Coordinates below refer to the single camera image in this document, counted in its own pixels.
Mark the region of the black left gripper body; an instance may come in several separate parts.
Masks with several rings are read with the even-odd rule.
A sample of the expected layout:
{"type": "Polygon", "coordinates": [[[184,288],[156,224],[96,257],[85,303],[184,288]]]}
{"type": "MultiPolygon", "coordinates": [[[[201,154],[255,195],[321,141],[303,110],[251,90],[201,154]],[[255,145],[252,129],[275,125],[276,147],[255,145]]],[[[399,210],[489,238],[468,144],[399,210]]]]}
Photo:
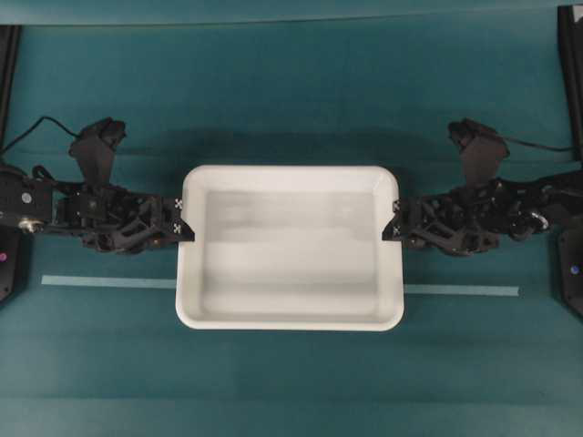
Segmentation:
{"type": "Polygon", "coordinates": [[[102,253],[140,253],[176,242],[174,213],[159,195],[118,186],[59,184],[54,233],[102,253]]]}

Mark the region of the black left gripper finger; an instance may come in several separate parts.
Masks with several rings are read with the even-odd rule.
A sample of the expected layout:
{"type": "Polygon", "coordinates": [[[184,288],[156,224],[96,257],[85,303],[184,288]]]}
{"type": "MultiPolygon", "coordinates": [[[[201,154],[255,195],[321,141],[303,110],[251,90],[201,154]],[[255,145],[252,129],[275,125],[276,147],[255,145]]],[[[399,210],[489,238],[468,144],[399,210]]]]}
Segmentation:
{"type": "Polygon", "coordinates": [[[184,221],[176,221],[172,224],[172,238],[177,242],[194,242],[195,232],[184,221]]]}
{"type": "Polygon", "coordinates": [[[183,211],[183,199],[182,198],[174,198],[174,209],[177,214],[181,214],[183,211]]]}

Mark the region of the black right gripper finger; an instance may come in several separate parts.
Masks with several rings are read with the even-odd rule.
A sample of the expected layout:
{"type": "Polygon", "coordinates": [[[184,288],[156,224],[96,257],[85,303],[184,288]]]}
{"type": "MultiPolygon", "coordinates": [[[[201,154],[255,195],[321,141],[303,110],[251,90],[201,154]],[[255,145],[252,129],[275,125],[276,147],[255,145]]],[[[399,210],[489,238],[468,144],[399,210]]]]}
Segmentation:
{"type": "Polygon", "coordinates": [[[401,211],[401,201],[399,199],[397,199],[392,204],[392,212],[394,214],[399,214],[400,211],[401,211]]]}
{"type": "Polygon", "coordinates": [[[395,220],[391,220],[382,232],[382,241],[401,241],[402,238],[400,224],[395,220]]]}

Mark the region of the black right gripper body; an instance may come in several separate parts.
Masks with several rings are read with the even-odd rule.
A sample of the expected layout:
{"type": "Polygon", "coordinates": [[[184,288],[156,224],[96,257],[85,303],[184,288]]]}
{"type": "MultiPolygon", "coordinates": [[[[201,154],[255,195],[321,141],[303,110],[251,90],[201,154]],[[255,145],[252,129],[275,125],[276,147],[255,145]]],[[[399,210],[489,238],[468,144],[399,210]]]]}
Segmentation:
{"type": "Polygon", "coordinates": [[[406,249],[438,249],[448,256],[472,256],[499,247],[499,233],[488,227],[496,217],[501,180],[463,186],[447,193],[400,198],[398,241],[406,249]]]}

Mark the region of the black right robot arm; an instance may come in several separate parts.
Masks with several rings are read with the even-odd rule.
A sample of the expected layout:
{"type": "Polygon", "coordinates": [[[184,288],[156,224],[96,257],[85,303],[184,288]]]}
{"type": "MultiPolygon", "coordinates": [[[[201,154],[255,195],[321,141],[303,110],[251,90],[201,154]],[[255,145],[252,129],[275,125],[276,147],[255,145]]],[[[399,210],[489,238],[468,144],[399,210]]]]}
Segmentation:
{"type": "Polygon", "coordinates": [[[581,219],[582,172],[528,182],[493,178],[447,193],[398,199],[393,213],[382,240],[468,257],[496,249],[502,236],[521,242],[581,219]]]}

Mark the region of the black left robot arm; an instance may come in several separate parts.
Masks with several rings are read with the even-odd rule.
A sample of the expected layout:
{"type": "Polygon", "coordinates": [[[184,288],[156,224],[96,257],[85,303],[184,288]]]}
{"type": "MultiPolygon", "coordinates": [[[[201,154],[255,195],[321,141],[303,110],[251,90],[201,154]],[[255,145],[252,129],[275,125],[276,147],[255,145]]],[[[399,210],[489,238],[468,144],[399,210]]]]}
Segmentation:
{"type": "Polygon", "coordinates": [[[57,181],[41,166],[31,176],[1,166],[2,226],[78,238],[97,252],[133,255],[193,242],[195,233],[181,212],[181,198],[57,181]]]}

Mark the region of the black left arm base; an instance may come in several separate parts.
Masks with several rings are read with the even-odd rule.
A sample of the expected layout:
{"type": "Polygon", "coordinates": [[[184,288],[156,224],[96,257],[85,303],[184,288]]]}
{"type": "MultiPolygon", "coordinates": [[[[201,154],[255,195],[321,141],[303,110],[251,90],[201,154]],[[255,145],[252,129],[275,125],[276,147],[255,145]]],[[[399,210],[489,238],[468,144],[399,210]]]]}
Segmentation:
{"type": "Polygon", "coordinates": [[[0,298],[4,303],[13,293],[16,265],[22,233],[17,229],[1,227],[0,298]]]}

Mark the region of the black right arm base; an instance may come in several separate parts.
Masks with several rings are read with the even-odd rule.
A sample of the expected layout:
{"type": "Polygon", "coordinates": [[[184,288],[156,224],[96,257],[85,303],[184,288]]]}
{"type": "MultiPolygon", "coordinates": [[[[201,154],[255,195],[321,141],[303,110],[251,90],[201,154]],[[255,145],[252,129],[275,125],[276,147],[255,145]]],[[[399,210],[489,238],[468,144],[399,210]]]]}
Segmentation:
{"type": "Polygon", "coordinates": [[[582,227],[565,229],[558,237],[561,299],[582,317],[582,227]]]}

